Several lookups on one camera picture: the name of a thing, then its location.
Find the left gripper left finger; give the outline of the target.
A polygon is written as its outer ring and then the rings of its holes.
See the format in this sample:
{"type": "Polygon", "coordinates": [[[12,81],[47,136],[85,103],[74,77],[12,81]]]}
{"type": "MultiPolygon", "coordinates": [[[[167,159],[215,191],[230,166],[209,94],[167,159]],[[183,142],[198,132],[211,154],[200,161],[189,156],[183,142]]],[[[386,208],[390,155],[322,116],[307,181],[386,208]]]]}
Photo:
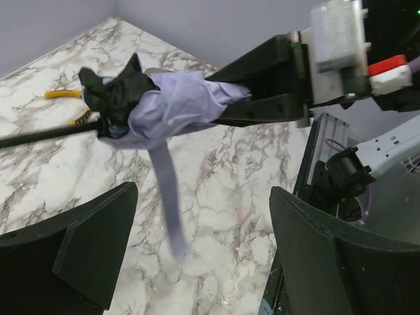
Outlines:
{"type": "Polygon", "coordinates": [[[125,182],[1,235],[2,314],[103,314],[111,306],[138,199],[125,182]]]}

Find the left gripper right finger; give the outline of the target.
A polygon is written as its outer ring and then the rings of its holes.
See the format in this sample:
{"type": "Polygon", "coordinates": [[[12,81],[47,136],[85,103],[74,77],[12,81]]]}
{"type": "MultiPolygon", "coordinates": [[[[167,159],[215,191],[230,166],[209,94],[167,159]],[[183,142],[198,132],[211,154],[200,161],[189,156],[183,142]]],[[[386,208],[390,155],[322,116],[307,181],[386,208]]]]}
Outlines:
{"type": "Polygon", "coordinates": [[[343,222],[279,186],[270,214],[293,314],[418,314],[419,246],[343,222]]]}

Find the lilac umbrella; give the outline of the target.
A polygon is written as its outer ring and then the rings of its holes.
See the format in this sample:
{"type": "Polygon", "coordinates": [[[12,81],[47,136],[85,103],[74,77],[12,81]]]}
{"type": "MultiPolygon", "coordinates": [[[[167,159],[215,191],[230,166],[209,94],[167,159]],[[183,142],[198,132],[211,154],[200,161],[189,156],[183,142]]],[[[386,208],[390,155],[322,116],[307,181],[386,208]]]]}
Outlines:
{"type": "Polygon", "coordinates": [[[144,73],[133,54],[116,77],[83,67],[81,98],[100,115],[100,141],[120,150],[147,150],[156,174],[172,255],[182,260],[188,243],[180,219],[178,180],[167,139],[215,126],[226,109],[251,99],[243,85],[208,81],[200,71],[144,73]]]}

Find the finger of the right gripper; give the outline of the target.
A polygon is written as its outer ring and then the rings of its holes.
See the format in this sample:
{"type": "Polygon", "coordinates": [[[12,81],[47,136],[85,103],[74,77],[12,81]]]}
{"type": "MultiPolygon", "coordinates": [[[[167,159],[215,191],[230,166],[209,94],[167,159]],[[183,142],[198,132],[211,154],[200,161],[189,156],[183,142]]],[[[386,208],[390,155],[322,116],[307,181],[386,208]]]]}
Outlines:
{"type": "Polygon", "coordinates": [[[275,35],[207,77],[208,81],[247,87],[253,98],[298,91],[294,53],[286,35],[275,35]]]}
{"type": "Polygon", "coordinates": [[[222,115],[213,123],[233,127],[248,127],[298,121],[307,113],[308,106],[302,98],[297,93],[287,93],[228,105],[222,115]]]}

